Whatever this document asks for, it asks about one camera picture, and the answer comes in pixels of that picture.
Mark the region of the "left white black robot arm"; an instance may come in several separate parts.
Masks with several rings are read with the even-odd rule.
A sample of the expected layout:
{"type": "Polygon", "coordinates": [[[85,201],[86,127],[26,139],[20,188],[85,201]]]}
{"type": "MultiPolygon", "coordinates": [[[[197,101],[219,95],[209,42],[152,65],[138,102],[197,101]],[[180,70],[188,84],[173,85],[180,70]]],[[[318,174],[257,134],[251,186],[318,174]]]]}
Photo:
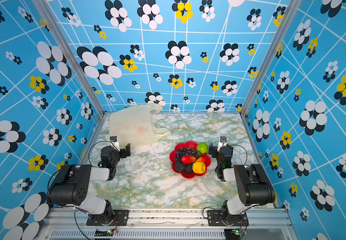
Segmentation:
{"type": "Polygon", "coordinates": [[[114,210],[108,200],[101,199],[89,192],[91,182],[112,181],[117,173],[120,159],[131,156],[131,145],[124,149],[106,146],[101,150],[98,166],[65,165],[57,171],[57,176],[48,186],[50,204],[74,207],[87,213],[88,226],[126,226],[128,210],[114,210]]]}

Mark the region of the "translucent cream plastic bag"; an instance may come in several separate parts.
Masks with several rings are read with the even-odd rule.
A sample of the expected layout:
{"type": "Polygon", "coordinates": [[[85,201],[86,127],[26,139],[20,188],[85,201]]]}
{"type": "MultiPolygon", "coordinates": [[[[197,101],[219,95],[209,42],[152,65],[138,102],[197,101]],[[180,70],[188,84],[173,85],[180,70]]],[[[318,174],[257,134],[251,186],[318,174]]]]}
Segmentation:
{"type": "Polygon", "coordinates": [[[109,139],[117,142],[121,149],[130,144],[133,148],[153,145],[171,134],[167,128],[157,128],[152,115],[163,107],[151,103],[136,105],[112,113],[109,118],[109,139]]]}

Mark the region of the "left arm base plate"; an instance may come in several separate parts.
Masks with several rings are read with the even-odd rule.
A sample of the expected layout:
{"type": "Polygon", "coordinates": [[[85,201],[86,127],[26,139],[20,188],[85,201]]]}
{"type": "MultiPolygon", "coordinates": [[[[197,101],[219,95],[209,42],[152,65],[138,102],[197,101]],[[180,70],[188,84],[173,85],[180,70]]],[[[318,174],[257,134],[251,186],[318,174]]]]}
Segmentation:
{"type": "Polygon", "coordinates": [[[87,226],[126,226],[129,210],[113,210],[109,214],[88,215],[87,226]]]}

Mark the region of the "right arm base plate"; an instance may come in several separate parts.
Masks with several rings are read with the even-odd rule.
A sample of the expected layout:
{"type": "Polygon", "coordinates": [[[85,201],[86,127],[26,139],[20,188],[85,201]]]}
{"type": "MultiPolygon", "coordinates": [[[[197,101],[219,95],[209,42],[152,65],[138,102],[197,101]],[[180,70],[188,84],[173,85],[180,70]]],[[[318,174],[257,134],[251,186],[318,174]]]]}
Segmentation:
{"type": "Polygon", "coordinates": [[[207,210],[205,217],[210,227],[247,227],[249,221],[246,213],[242,215],[231,215],[222,210],[207,210]]]}

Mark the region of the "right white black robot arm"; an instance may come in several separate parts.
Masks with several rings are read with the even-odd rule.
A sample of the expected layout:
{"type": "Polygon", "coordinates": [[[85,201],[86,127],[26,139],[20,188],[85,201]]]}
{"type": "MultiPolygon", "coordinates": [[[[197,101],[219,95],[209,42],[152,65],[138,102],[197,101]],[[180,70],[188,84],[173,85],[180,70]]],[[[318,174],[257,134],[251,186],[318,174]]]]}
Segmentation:
{"type": "Polygon", "coordinates": [[[208,211],[210,226],[248,226],[246,212],[256,206],[264,206],[275,202],[274,188],[260,164],[232,165],[233,147],[209,146],[208,153],[217,160],[215,172],[219,180],[234,182],[237,196],[225,201],[220,210],[208,211]]]}

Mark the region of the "green custard apple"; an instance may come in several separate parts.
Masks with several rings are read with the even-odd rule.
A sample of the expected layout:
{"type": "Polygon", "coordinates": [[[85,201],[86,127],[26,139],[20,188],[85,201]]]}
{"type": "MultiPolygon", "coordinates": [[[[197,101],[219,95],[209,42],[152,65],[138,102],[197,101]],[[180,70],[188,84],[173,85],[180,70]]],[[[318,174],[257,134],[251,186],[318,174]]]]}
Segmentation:
{"type": "Polygon", "coordinates": [[[208,145],[206,143],[200,143],[197,145],[196,150],[200,152],[201,154],[207,154],[208,153],[208,145]]]}

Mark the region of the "yellow bell pepper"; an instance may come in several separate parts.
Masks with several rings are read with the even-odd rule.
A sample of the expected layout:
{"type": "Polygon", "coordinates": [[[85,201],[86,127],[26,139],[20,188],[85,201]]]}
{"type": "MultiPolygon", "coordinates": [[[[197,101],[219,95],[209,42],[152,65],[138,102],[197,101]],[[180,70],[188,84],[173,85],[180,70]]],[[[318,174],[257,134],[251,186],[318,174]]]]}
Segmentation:
{"type": "Polygon", "coordinates": [[[206,172],[206,165],[204,162],[194,162],[192,165],[192,171],[195,174],[202,175],[206,172]]]}

